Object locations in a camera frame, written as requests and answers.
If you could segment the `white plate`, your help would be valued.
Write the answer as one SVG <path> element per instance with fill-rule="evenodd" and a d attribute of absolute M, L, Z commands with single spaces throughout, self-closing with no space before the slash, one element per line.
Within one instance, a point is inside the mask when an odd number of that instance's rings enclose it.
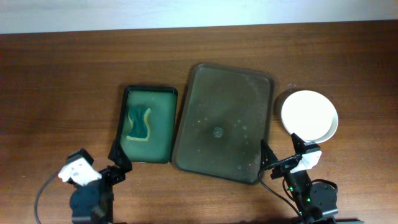
<path fill-rule="evenodd" d="M 289 134 L 295 133 L 306 142 L 322 143 L 338 129 L 338 113 L 333 103 L 321 93 L 299 90 L 282 103 L 280 118 Z"/>

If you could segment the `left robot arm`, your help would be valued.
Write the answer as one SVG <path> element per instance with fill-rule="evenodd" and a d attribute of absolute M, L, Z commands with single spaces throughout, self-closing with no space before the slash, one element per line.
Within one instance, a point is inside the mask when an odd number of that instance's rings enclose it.
<path fill-rule="evenodd" d="M 113 223 L 113 186 L 126 179 L 132 171 L 131 161 L 117 142 L 113 142 L 108 159 L 113 166 L 97 171 L 88 151 L 80 149 L 70 154 L 58 177 L 76 190 L 70 197 L 72 223 Z"/>

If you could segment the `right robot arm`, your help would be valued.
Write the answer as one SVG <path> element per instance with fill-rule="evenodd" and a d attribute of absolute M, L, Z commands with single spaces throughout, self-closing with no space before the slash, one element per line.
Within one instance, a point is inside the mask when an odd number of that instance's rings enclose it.
<path fill-rule="evenodd" d="M 306 142 L 295 133 L 291 134 L 295 154 L 279 160 L 265 140 L 261 141 L 261 163 L 257 173 L 258 181 L 270 193 L 283 200 L 297 215 L 297 223 L 339 224 L 361 223 L 360 220 L 337 220 L 338 186 L 329 180 L 311 179 L 308 170 L 318 164 L 322 154 L 320 146 Z M 270 178 L 282 179 L 286 197 L 272 190 L 262 180 L 270 170 Z"/>

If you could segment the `green and yellow sponge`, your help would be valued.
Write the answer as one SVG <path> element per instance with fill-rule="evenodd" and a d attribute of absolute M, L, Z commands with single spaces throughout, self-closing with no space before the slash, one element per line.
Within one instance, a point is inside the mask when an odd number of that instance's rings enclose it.
<path fill-rule="evenodd" d="M 150 137 L 149 115 L 151 109 L 145 106 L 130 107 L 127 118 L 131 128 L 126 136 L 130 141 L 148 141 Z"/>

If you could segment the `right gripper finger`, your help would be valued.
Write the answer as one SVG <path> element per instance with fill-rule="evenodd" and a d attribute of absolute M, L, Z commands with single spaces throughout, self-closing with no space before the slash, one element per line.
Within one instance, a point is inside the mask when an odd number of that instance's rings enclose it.
<path fill-rule="evenodd" d="M 264 139 L 261 140 L 261 163 L 260 170 L 271 169 L 277 163 L 277 157 Z"/>
<path fill-rule="evenodd" d="M 292 143 L 293 143 L 295 153 L 296 154 L 305 154 L 305 151 L 306 151 L 305 141 L 303 139 L 301 139 L 295 133 L 291 134 L 291 138 L 292 138 Z"/>

